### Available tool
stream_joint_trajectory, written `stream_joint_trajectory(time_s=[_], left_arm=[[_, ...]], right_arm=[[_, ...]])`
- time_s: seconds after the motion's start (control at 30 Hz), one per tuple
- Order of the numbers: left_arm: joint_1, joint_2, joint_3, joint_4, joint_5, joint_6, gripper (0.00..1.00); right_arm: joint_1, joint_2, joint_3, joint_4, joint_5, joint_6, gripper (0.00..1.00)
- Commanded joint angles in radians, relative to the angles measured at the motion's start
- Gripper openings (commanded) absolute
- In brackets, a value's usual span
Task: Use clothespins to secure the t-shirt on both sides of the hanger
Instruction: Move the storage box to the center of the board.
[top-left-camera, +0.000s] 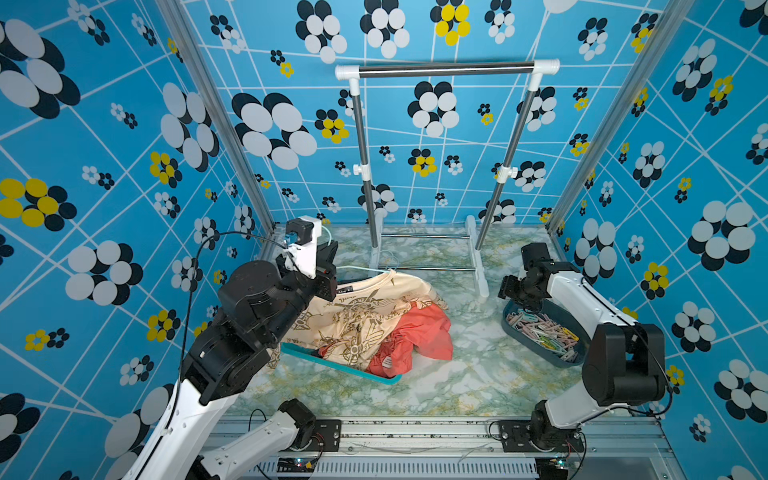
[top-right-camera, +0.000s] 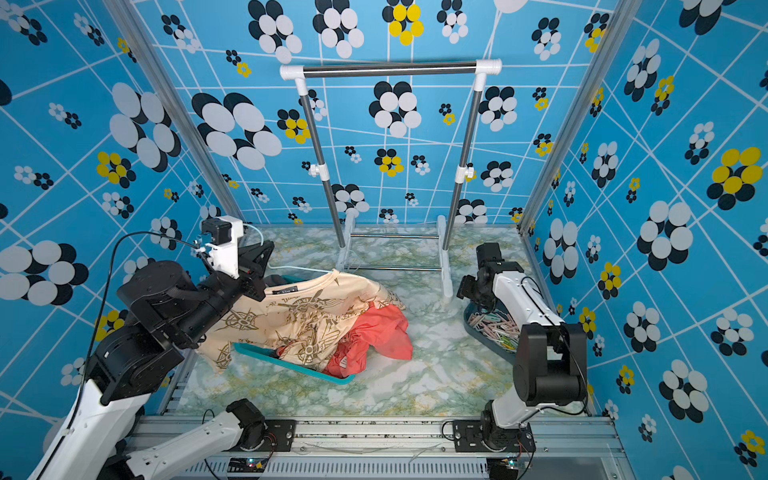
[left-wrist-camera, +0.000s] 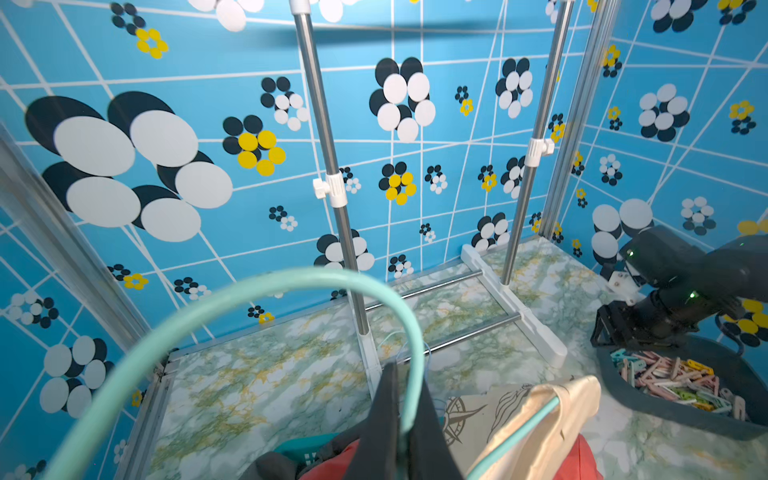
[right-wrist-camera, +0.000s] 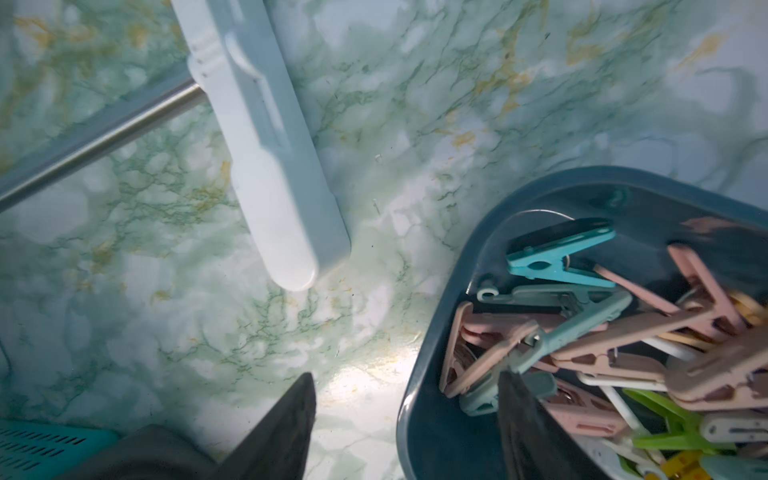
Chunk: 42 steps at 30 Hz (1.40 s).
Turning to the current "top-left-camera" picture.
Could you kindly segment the beige compass print t-shirt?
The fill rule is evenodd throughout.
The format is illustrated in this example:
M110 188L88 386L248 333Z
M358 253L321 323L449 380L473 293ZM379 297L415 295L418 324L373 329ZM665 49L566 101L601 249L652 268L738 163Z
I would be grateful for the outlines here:
M447 306L433 286L405 273L342 285L333 301L312 299L282 343L366 371L380 344L412 305L421 308L432 303L447 315Z

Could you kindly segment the mint green wire hanger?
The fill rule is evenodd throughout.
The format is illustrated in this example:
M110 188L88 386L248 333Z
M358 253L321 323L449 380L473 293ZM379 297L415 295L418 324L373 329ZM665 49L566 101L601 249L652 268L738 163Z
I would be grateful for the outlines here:
M340 265L336 267L336 278L339 285L364 282L371 279L378 279L383 275L396 273L393 268L369 268L355 265Z

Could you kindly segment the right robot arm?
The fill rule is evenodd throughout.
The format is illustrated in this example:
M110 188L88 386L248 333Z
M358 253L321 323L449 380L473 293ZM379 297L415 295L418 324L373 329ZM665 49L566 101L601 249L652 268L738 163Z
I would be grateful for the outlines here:
M576 327L586 347L581 380L534 407L529 427L533 445L550 451L607 412L635 412L673 396L660 328L639 323L611 305L575 265L554 260L544 243L527 244L521 254L525 275L505 276L499 297L531 313L542 313L547 304L560 306L565 325Z

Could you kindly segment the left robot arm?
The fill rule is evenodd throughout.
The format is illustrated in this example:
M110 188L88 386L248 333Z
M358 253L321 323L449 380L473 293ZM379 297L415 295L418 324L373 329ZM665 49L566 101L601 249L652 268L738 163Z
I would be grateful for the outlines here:
M337 250L337 241L312 248L318 257L313 277L289 270L284 256L233 272L218 292L217 316L185 354L170 402L126 478L239 479L270 456L310 441L315 416L292 399L256 429L223 447L204 448L310 301L334 298Z

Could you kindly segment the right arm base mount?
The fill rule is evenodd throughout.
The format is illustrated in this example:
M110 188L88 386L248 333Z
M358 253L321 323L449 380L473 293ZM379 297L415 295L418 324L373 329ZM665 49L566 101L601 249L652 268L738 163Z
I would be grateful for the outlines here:
M583 453L585 445L576 429L558 429L531 420L498 420L489 426L490 435L506 453Z

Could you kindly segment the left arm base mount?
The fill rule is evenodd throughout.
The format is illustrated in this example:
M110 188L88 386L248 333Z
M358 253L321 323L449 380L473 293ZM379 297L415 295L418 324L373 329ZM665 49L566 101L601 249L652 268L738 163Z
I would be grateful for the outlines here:
M343 422L339 419L317 419L311 429L302 428L294 443L288 447L293 452L337 452L339 450Z

